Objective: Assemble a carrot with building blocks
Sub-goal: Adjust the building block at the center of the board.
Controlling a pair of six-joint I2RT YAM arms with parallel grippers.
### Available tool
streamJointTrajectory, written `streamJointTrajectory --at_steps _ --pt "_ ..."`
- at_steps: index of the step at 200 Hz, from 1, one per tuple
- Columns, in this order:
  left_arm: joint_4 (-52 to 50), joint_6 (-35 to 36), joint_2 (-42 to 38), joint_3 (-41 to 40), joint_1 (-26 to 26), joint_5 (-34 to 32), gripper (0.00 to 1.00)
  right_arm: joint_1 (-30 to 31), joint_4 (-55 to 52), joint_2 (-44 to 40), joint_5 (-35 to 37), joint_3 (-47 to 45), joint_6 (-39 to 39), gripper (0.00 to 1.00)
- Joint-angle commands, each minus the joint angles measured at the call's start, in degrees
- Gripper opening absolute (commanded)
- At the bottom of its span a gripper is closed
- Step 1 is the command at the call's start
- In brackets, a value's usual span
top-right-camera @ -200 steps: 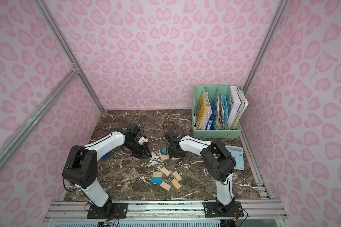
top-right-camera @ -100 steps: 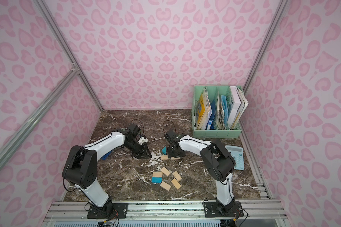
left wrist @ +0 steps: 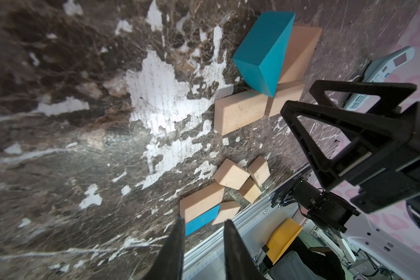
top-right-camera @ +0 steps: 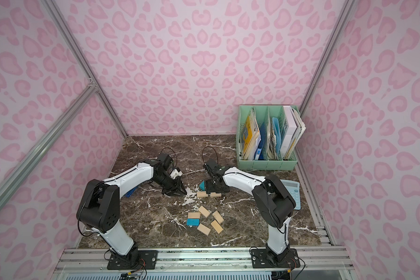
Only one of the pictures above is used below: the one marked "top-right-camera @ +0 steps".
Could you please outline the teal triangle block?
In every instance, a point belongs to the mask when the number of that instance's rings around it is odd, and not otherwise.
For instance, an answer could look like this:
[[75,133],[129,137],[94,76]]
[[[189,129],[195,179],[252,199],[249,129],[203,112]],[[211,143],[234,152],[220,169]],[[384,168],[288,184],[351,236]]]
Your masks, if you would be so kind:
[[207,185],[206,181],[201,182],[201,183],[199,184],[199,189],[200,189],[201,191],[205,191],[205,190],[206,190],[206,185]]

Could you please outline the wooden block top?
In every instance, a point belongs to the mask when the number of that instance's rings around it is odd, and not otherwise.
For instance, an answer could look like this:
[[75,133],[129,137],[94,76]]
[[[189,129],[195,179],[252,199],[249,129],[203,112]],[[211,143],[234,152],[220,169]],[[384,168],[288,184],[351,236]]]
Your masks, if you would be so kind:
[[205,198],[208,197],[208,194],[205,191],[198,191],[197,198]]

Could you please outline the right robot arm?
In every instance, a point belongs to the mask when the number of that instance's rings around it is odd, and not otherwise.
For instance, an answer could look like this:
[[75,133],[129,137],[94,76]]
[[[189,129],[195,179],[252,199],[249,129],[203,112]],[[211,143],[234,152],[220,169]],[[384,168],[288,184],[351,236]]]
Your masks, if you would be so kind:
[[268,224],[267,248],[275,256],[289,250],[289,223],[296,201],[276,175],[256,176],[210,159],[203,165],[210,178],[204,182],[207,194],[224,194],[235,188],[253,196],[260,215]]

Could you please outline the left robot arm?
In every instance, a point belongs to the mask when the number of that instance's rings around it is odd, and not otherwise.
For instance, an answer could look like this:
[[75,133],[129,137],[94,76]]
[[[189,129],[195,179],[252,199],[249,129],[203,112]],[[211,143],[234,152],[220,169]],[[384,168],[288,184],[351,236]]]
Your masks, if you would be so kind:
[[92,179],[86,184],[77,210],[77,221],[98,234],[111,252],[125,259],[137,257],[137,245],[120,222],[120,201],[141,184],[154,182],[166,196],[184,196],[183,172],[170,155],[161,153],[155,159],[137,163],[119,175],[106,180]]

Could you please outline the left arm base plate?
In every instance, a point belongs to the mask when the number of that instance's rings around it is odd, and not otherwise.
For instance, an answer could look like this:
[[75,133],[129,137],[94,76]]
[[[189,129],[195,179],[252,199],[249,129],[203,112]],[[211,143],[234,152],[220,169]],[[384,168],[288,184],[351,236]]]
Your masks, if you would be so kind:
[[157,250],[135,250],[130,251],[127,255],[119,255],[112,251],[108,260],[108,270],[138,270],[146,268],[147,270],[155,269],[158,258]]

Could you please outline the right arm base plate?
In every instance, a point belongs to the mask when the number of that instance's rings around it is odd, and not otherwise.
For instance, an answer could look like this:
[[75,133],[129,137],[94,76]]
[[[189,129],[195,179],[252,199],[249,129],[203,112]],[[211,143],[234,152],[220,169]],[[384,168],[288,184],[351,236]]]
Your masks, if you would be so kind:
[[294,248],[286,248],[281,254],[275,254],[269,248],[250,249],[253,268],[286,268],[294,270],[300,268],[298,252]]

